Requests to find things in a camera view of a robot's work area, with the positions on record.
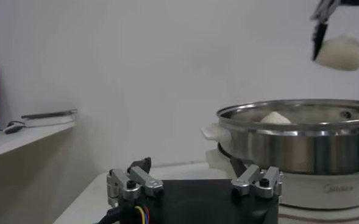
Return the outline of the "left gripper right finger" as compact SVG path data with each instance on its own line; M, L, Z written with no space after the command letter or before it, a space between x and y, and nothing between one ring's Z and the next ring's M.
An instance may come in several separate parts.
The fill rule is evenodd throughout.
M249 195L252 191L259 198L282 198L283 173L278 167L261 169L256 164L237 158L232 158L230 164L236 175L231 184L240 196Z

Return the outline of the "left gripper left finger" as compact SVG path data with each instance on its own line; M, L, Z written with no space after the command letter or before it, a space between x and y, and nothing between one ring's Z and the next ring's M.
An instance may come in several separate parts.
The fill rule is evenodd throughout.
M135 202L143 195L161 198L164 194L162 180L150 176L151 157L134 161L126 170L111 169L106 176L107 201L116 207L120 200Z

